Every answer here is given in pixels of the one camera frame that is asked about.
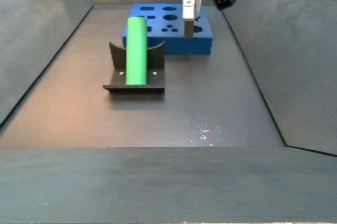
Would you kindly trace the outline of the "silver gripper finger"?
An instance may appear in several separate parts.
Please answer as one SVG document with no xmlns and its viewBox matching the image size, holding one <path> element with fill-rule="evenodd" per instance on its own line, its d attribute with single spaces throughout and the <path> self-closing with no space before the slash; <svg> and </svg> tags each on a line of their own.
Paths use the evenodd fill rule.
<svg viewBox="0 0 337 224">
<path fill-rule="evenodd" d="M 194 21 L 196 0 L 182 0 L 182 19 L 184 19 L 184 36 L 193 37 L 193 21 Z"/>
</svg>

